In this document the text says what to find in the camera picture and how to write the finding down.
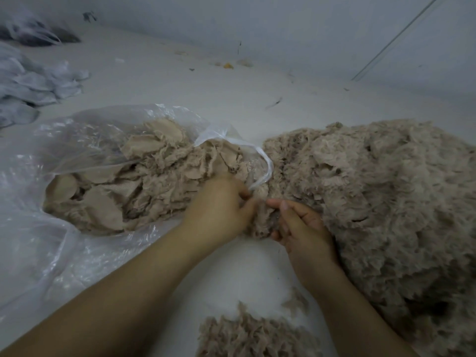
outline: person's left hand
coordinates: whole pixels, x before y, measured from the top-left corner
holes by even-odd
[[[222,174],[208,180],[198,192],[185,211],[182,227],[191,238],[199,235],[210,246],[218,247],[246,229],[259,202],[243,182],[232,174]]]

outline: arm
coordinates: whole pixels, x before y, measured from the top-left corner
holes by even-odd
[[[281,214],[271,237],[286,247],[298,279],[321,307],[339,355],[417,357],[347,279],[319,214],[282,199],[267,204]]]
[[[0,353],[0,357],[128,355],[163,314],[183,277],[240,234],[257,201],[231,175],[208,181],[183,222],[141,254],[86,289]]]

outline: white table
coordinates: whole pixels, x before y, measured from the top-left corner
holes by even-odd
[[[82,26],[80,35],[81,44],[22,48],[42,63],[66,59],[74,69],[86,68],[92,73],[83,83],[84,94],[42,108],[35,124],[86,108],[164,103],[185,106],[211,122],[228,121],[244,139],[257,144],[304,126],[323,128],[336,121],[357,125],[399,118],[433,120],[475,141],[475,105],[461,106],[350,81],[289,75],[287,70],[254,61],[253,67],[244,67],[236,60],[246,55],[220,55],[117,29]],[[176,51],[187,55],[176,55]],[[214,66],[217,61],[222,65],[230,62],[235,69]],[[280,97],[278,105],[265,109]],[[3,130],[3,135],[14,138],[34,126],[16,125]],[[236,315],[238,300],[258,315],[286,316],[280,304],[291,286],[299,284],[281,247],[269,240],[236,240],[202,262],[178,288],[153,355],[193,356],[199,324],[209,315]],[[56,307],[47,305],[29,320],[0,330],[0,348]],[[336,356],[315,302],[310,315],[300,316],[295,323],[321,337],[325,356]]]

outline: fingernail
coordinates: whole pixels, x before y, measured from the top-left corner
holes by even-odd
[[[279,209],[282,210],[282,211],[288,210],[289,209],[289,204],[285,200],[283,200],[281,202],[281,205],[279,206]]]

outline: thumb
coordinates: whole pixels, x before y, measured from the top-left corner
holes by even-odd
[[[305,226],[299,215],[296,214],[294,209],[291,208],[285,200],[283,200],[279,205],[279,211],[291,232],[296,231],[297,229]]]
[[[248,225],[253,217],[255,216],[257,210],[258,210],[258,205],[259,205],[259,199],[256,198],[250,198],[246,201],[246,203],[241,207],[240,209],[240,215],[244,223]]]

